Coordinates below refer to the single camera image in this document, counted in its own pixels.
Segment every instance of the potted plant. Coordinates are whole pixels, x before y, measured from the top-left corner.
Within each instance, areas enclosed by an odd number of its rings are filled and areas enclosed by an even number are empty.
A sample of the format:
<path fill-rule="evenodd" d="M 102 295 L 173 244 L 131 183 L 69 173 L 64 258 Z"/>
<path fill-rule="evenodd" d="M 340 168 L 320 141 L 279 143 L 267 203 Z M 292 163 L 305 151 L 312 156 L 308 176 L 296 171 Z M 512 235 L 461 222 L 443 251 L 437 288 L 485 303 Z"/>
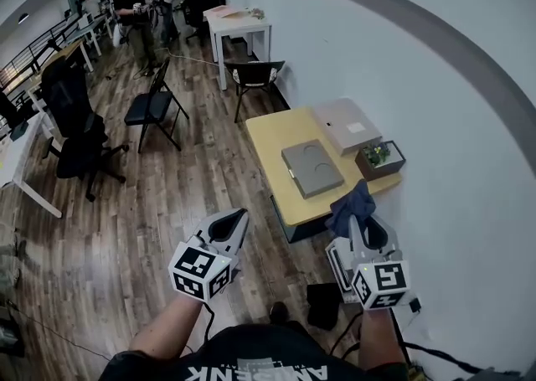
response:
<path fill-rule="evenodd" d="M 393 141 L 368 145 L 355 158 L 365 180 L 389 176 L 405 164 L 405 157 Z"/>

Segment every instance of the olive pants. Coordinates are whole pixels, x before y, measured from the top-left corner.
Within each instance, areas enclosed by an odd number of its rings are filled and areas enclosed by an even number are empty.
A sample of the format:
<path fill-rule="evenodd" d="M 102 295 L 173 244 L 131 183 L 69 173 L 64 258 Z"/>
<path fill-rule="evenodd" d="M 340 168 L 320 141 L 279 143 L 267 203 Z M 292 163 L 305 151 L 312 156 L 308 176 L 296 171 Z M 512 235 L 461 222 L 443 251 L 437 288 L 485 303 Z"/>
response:
<path fill-rule="evenodd" d="M 134 58 L 140 70 L 157 62 L 157 57 L 154 54 L 154 38 L 149 22 L 135 24 L 128 33 L 128 43 L 132 46 Z"/>

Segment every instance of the white desk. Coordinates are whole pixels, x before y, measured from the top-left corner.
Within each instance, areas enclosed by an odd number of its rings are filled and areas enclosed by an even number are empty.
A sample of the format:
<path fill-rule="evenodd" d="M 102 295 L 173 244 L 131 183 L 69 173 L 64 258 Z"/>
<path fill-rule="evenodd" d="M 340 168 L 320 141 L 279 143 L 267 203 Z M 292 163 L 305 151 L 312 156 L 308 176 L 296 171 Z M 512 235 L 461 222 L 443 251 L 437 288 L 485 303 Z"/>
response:
<path fill-rule="evenodd" d="M 91 36 L 91 41 L 93 42 L 93 45 L 95 46 L 97 54 L 99 56 L 102 56 L 101 47 L 99 46 L 99 43 L 97 42 L 97 37 L 95 36 L 95 28 L 103 22 L 106 24 L 106 29 L 108 31 L 108 35 L 110 36 L 110 39 L 113 39 L 108 19 L 106 18 L 106 16 L 103 15 L 103 16 L 96 18 L 95 21 L 93 21 L 87 27 L 83 27 L 81 29 L 76 30 L 74 33 L 72 33 L 69 36 L 69 38 L 65 40 L 65 44 L 66 45 L 72 44 L 75 40 L 78 40 L 81 37 L 84 37 L 87 34 L 89 34 Z"/>
<path fill-rule="evenodd" d="M 39 195 L 23 180 L 30 149 L 38 134 L 39 128 L 43 131 L 45 137 L 52 137 L 49 128 L 44 123 L 45 117 L 46 115 L 44 113 L 38 113 L 29 119 L 26 132 L 15 142 L 12 142 L 9 136 L 6 136 L 0 142 L 0 188 L 6 188 L 12 184 L 16 184 L 41 207 L 48 210 L 58 219 L 61 219 L 61 211 Z M 56 140 L 52 144 L 56 149 L 61 151 L 61 145 Z"/>
<path fill-rule="evenodd" d="M 266 19 L 257 19 L 250 16 L 246 11 L 233 13 L 232 15 L 220 18 L 216 16 L 213 9 L 203 12 L 209 21 L 210 43 L 214 62 L 219 66 L 219 87 L 221 90 L 227 89 L 224 66 L 224 48 L 222 38 L 236 34 L 246 34 L 248 45 L 248 55 L 253 54 L 253 33 L 263 32 L 265 36 L 265 61 L 270 61 L 270 29 L 271 25 Z"/>

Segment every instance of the gray case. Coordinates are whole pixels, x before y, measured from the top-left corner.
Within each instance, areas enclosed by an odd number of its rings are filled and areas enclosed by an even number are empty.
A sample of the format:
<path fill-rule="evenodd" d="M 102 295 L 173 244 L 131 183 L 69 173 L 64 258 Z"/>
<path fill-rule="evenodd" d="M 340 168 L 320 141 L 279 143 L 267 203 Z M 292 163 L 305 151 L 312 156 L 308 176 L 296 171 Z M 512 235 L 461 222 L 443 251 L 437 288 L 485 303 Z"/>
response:
<path fill-rule="evenodd" d="M 382 135 L 349 98 L 338 98 L 312 108 L 317 124 L 340 155 L 378 143 Z"/>
<path fill-rule="evenodd" d="M 318 140 L 283 149 L 281 155 L 304 199 L 344 183 L 343 176 Z"/>

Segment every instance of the blue towel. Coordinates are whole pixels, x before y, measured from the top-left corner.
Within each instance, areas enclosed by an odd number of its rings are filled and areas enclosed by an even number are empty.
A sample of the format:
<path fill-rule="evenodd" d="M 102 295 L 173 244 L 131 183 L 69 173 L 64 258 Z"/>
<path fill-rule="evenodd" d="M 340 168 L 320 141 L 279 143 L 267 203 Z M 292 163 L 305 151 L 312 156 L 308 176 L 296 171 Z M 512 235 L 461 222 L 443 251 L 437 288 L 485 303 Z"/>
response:
<path fill-rule="evenodd" d="M 358 219 L 359 228 L 365 231 L 364 221 L 376 209 L 376 203 L 370 196 L 367 182 L 359 180 L 350 193 L 331 204 L 333 216 L 327 220 L 326 226 L 339 237 L 350 237 L 348 220 L 352 214 Z"/>

